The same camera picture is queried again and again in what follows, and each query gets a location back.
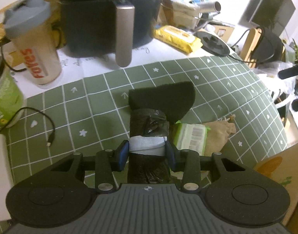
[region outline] black plastic bag wrapping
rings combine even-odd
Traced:
[[[168,136],[169,122],[163,112],[153,109],[132,111],[130,136]],[[171,181],[170,167],[163,156],[129,154],[128,183],[157,184]]]
[[[169,122],[159,110],[138,109],[132,111],[130,118],[130,137],[133,136],[168,136]]]

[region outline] white elastic band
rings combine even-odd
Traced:
[[[133,136],[129,139],[129,151],[142,155],[165,156],[164,137]]]

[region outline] brown package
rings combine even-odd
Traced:
[[[162,0],[159,10],[158,23],[163,26],[174,25],[173,5],[171,0]]]
[[[220,152],[227,143],[229,136],[237,132],[235,125],[227,121],[214,121],[202,125],[210,128],[207,132],[204,151],[204,155],[208,157],[213,152]]]

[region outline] gray shaker bottle lid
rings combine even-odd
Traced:
[[[44,0],[22,0],[5,11],[3,26],[9,39],[39,26],[50,17],[50,3]]]

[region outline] cardboard box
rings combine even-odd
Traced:
[[[225,43],[228,42],[232,32],[234,31],[234,26],[219,26],[213,25],[215,27],[215,33],[220,37]]]
[[[293,234],[298,234],[298,144],[262,160],[254,170],[286,188],[290,195],[290,206],[282,224]]]

